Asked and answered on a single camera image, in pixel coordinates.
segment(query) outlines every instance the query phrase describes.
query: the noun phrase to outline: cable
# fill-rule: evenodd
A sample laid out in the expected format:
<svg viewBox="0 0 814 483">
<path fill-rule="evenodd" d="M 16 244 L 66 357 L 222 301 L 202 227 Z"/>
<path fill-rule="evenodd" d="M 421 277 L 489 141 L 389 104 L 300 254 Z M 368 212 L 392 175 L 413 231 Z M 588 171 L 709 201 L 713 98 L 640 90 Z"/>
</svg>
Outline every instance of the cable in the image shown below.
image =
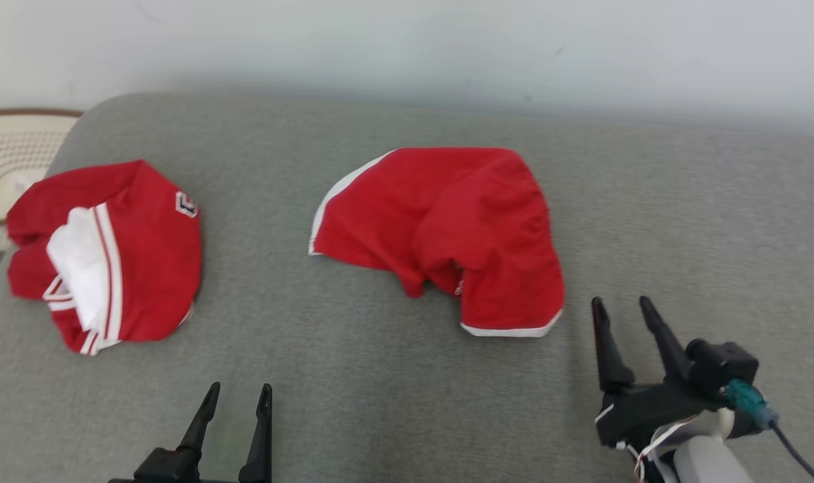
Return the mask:
<svg viewBox="0 0 814 483">
<path fill-rule="evenodd" d="M 694 419 L 696 419 L 695 416 L 684 421 L 677 422 L 676 424 L 671 425 L 666 431 L 662 432 L 659 437 L 652 436 L 652 443 L 649 444 L 649 446 L 644 447 L 640 454 L 636 456 L 636 464 L 633 466 L 633 476 L 638 482 L 646 480 L 646 458 L 648 458 L 648 454 L 659 447 L 660 444 L 666 441 L 668 437 L 672 436 L 675 431 L 678 431 L 683 426 L 692 423 Z M 633 446 L 628 445 L 628 447 L 630 447 L 631 452 L 636 451 L 636 449 L 633 449 Z"/>
<path fill-rule="evenodd" d="M 729 398 L 729 401 L 738 409 L 753 416 L 753 420 L 759 428 L 762 428 L 762 430 L 774 430 L 774 432 L 777 433 L 777 437 L 780 438 L 780 441 L 785 446 L 785 449 L 787 449 L 790 455 L 806 470 L 806 473 L 809 473 L 809 476 L 814 478 L 814 468 L 794 449 L 794 446 L 792 446 L 788 438 L 785 437 L 785 433 L 780 429 L 780 426 L 777 425 L 778 420 L 780 420 L 780 413 L 768 407 L 768 401 L 765 400 L 758 389 L 740 379 L 732 379 L 729 381 L 729 384 L 726 385 L 726 397 Z"/>
<path fill-rule="evenodd" d="M 806 460 L 803 459 L 800 453 L 797 452 L 796 449 L 794 449 L 794 446 L 792 446 L 791 443 L 789 443 L 788 438 L 785 437 L 785 433 L 780 429 L 780 426 L 777 425 L 776 421 L 771 422 L 771 429 L 774 430 L 775 433 L 777 433 L 777 437 L 780 438 L 780 441 L 782 441 L 783 445 L 785 446 L 785 449 L 788 450 L 790 455 L 797 460 L 797 462 L 800 464 L 800 466 L 803 467 L 804 470 L 806 470 L 806 473 L 809 473 L 809 476 L 814 478 L 814 468 L 812 468 L 812 465 L 809 465 L 808 462 L 806 462 Z"/>
</svg>

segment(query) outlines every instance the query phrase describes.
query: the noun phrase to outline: grey sofa cushion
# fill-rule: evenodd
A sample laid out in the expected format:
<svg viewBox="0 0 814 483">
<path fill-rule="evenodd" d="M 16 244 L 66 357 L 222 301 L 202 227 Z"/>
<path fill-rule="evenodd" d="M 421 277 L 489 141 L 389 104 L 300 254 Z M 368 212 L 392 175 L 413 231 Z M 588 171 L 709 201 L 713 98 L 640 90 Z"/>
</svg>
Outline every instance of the grey sofa cushion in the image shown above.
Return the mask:
<svg viewBox="0 0 814 483">
<path fill-rule="evenodd" d="M 306 256 L 327 189 L 401 146 L 523 155 L 568 287 L 547 337 L 471 337 L 436 290 L 408 299 L 389 273 Z M 759 356 L 760 388 L 814 464 L 814 138 L 130 95 L 85 114 L 52 173 L 136 158 L 202 208 L 195 317 L 87 358 L 0 277 L 0 483 L 131 477 L 152 447 L 179 442 L 216 380 L 208 478 L 237 476 L 269 382 L 277 482 L 624 481 L 629 457 L 593 427 L 595 294 L 641 380 L 662 375 L 643 293 L 683 342 L 732 339 Z M 762 481 L 801 480 L 771 435 L 732 446 Z"/>
</svg>

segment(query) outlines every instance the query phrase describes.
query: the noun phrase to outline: wicker basket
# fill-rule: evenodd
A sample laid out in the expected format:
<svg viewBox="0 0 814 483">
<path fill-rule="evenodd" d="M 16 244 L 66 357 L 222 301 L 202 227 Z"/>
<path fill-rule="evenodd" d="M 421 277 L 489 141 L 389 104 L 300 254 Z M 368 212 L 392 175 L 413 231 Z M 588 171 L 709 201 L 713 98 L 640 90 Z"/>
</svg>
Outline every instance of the wicker basket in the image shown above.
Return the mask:
<svg viewBox="0 0 814 483">
<path fill-rule="evenodd" d="M 4 222 L 8 210 L 31 184 L 45 177 L 81 114 L 50 109 L 0 110 L 0 251 L 10 246 Z"/>
</svg>

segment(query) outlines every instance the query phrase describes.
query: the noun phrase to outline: white stripe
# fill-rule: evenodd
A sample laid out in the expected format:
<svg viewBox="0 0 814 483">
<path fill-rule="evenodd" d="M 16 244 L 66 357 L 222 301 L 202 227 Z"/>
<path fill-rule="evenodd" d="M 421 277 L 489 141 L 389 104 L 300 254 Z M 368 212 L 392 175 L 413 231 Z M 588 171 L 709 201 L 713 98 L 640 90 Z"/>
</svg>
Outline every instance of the white stripe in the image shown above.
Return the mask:
<svg viewBox="0 0 814 483">
<path fill-rule="evenodd" d="M 103 333 L 106 342 L 119 340 L 121 335 L 121 318 L 123 315 L 123 278 L 121 271 L 121 253 L 117 249 L 115 230 L 111 226 L 109 208 L 105 203 L 97 205 L 99 226 L 103 230 L 106 251 L 109 254 L 109 274 L 111 278 L 111 309 L 109 312 L 108 327 Z"/>
<path fill-rule="evenodd" d="M 49 302 L 48 309 L 52 312 L 61 312 L 61 310 L 69 310 L 76 308 L 75 300 L 65 300 L 64 302 Z"/>
<path fill-rule="evenodd" d="M 559 320 L 559 317 L 562 315 L 561 309 L 559 313 L 556 314 L 553 319 L 551 319 L 546 326 L 542 327 L 533 327 L 533 328 L 511 328 L 511 329 L 490 329 L 490 328 L 475 328 L 469 327 L 468 325 L 461 322 L 461 327 L 463 327 L 467 332 L 473 334 L 477 337 L 543 337 L 547 335 L 547 332 L 550 331 L 550 328 L 553 327 L 553 324 Z"/>
<path fill-rule="evenodd" d="M 600 420 L 601 420 L 601 418 L 603 418 L 604 416 L 606 416 L 606 415 L 607 415 L 607 413 L 609 413 L 610 411 L 612 411 L 612 410 L 613 410 L 613 407 L 615 407 L 615 404 L 610 404 L 610 405 L 609 405 L 609 406 L 608 406 L 606 409 L 604 409 L 603 411 L 601 411 L 600 415 L 597 415 L 597 418 L 595 418 L 595 423 L 597 423 L 597 421 L 600 421 Z"/>
<path fill-rule="evenodd" d="M 314 222 L 311 224 L 311 239 L 308 241 L 308 254 L 310 256 L 318 256 L 320 253 L 314 250 L 314 241 L 317 239 L 317 232 L 320 231 L 320 225 L 323 224 L 323 215 L 326 212 L 326 205 L 329 204 L 330 199 L 338 196 L 339 193 L 344 191 L 346 187 L 350 186 L 350 183 L 353 183 L 356 178 L 360 176 L 360 174 L 366 172 L 368 169 L 372 168 L 377 162 L 383 161 L 388 155 L 391 155 L 395 151 L 389 151 L 388 153 L 378 157 L 375 160 L 367 162 L 361 168 L 353 171 L 351 174 L 346 175 L 345 177 L 341 178 L 328 193 L 326 196 L 323 197 L 323 201 L 320 202 L 320 206 L 317 208 L 317 213 L 314 214 Z"/>
<path fill-rule="evenodd" d="M 55 277 L 54 280 L 52 280 L 51 284 L 48 285 L 48 288 L 46 288 L 46 291 L 44 291 L 44 293 L 42 293 L 42 299 L 44 299 L 44 300 L 66 300 L 66 299 L 69 299 L 70 298 L 69 293 L 61 293 L 61 294 L 53 293 L 55 290 L 58 290 L 58 288 L 60 288 L 61 282 L 63 282 L 63 280 L 60 278 L 60 275 Z"/>
<path fill-rule="evenodd" d="M 180 324 L 183 324 L 183 322 L 188 321 L 189 319 L 191 319 L 192 315 L 194 315 L 194 314 L 195 314 L 195 303 L 192 302 L 189 305 L 189 310 L 186 311 L 186 315 L 183 315 L 183 320 L 180 321 Z"/>
<path fill-rule="evenodd" d="M 85 342 L 82 343 L 82 348 L 79 349 L 79 354 L 90 354 L 89 349 L 91 348 L 91 342 L 93 342 L 93 338 L 97 335 L 97 331 L 90 330 L 87 333 L 87 337 L 85 337 Z"/>
<path fill-rule="evenodd" d="M 93 338 L 93 346 L 91 346 L 90 354 L 92 356 L 96 356 L 97 354 L 99 354 L 99 351 L 102 348 L 103 348 L 103 338 L 100 337 L 100 334 L 98 333 L 97 336 Z"/>
<path fill-rule="evenodd" d="M 111 268 L 110 268 L 110 265 L 109 265 L 108 244 L 106 244 L 106 241 L 105 241 L 106 235 L 105 235 L 105 233 L 103 233 L 102 226 L 100 226 L 100 220 L 97 220 L 97 210 L 96 210 L 96 208 L 88 208 L 88 214 L 91 215 L 91 217 L 93 217 L 93 226 L 94 226 L 95 229 L 97 229 L 97 235 L 99 235 L 100 247 L 103 248 L 103 250 L 102 250 L 103 263 L 105 264 L 106 270 L 107 270 L 106 271 L 106 278 L 109 278 L 109 280 L 105 281 L 105 286 L 107 287 L 107 291 L 109 291 L 109 293 L 106 294 L 106 297 L 105 297 L 106 298 L 106 305 L 108 305 L 108 303 L 110 302 L 109 297 L 111 296 L 111 294 L 110 294 L 111 288 L 109 288 L 109 285 L 111 284 L 111 282 L 110 282 L 110 278 L 111 278 L 110 270 L 111 270 Z M 105 310 L 104 310 L 104 314 L 103 314 L 102 325 L 100 327 L 98 327 L 97 329 L 92 329 L 92 330 L 95 333 L 104 334 L 106 332 L 105 328 L 108 327 L 108 324 L 109 324 L 109 308 L 106 307 Z"/>
</svg>

